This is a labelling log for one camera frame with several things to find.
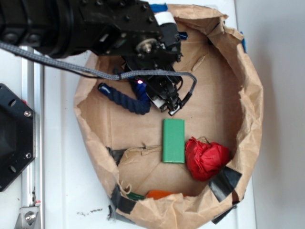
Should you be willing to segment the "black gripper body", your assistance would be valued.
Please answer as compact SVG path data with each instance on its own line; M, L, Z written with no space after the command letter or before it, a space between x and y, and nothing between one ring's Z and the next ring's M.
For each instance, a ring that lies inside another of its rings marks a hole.
M120 56L130 70L173 70L181 58L181 38L176 22L129 21L120 28L126 34Z

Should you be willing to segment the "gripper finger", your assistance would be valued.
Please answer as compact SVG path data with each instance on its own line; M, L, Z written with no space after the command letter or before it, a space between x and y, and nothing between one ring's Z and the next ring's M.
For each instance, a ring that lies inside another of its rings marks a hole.
M165 100L159 97L159 95L153 91L153 89L149 86L146 85L146 94L151 100L151 102L161 111L164 112L167 109L167 105L165 103Z
M167 83L165 85L165 101L167 108L169 109L168 114L170 116L175 115L181 108L178 90L175 84Z

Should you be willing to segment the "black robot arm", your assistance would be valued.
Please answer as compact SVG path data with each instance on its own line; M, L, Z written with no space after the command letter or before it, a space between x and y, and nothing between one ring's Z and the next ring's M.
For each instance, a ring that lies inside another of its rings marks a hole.
M132 113L146 114L151 104L175 114L186 103L179 97L181 38L167 11L156 12L141 0L3 0L0 45L30 46L54 59L85 51L117 55L125 61L135 98L101 83L98 90Z

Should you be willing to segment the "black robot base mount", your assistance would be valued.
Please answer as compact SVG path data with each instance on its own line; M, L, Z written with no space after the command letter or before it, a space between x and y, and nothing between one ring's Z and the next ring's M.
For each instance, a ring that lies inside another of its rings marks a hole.
M0 84L0 190L5 191L34 159L34 111Z

